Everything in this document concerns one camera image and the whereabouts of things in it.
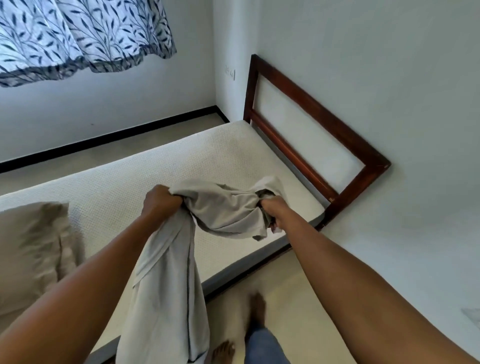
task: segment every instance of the pillow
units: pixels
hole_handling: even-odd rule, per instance
[[[0,332],[76,267],[68,204],[0,212]]]

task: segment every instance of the curtain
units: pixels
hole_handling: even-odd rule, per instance
[[[0,85],[118,72],[176,53],[161,0],[0,0]]]

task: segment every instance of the mattress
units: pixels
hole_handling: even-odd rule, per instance
[[[80,233],[88,258],[139,216],[145,194],[156,184],[168,186],[195,177],[248,189],[268,175],[282,181],[288,203],[307,221],[323,213],[322,205],[244,121],[0,196],[0,210],[37,201],[69,202],[72,225]],[[195,259],[201,280],[208,280],[278,237],[269,232],[261,242],[252,238],[229,240],[197,229]],[[95,349],[121,334],[131,292],[132,279]]]

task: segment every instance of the jeans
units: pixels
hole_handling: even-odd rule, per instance
[[[245,346],[245,364],[290,364],[276,337],[267,328],[249,329]]]

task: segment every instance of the bed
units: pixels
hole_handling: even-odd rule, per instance
[[[259,75],[297,103],[364,167],[336,191],[254,108]],[[244,118],[176,142],[0,197],[0,210],[36,201],[68,201],[84,256],[95,254],[139,214],[146,192],[195,177],[240,189],[266,175],[282,181],[289,204],[317,229],[328,224],[376,180],[390,162],[280,71],[252,55]],[[261,242],[228,240],[197,229],[195,259],[207,301],[290,248],[281,235]],[[128,311],[131,281],[89,357],[101,363],[115,354]]]

